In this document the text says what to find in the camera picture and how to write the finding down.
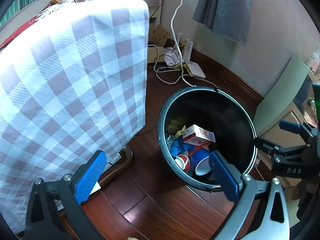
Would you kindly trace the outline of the person's right hand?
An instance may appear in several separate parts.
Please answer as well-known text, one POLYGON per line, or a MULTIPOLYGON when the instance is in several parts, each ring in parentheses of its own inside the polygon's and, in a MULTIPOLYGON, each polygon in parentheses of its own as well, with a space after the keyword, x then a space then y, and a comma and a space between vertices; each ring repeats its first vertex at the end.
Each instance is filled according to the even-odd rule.
POLYGON ((298 200, 301 196, 304 196, 307 192, 316 194, 318 192, 319 178, 313 178, 309 181, 300 181, 292 190, 291 199, 298 200))

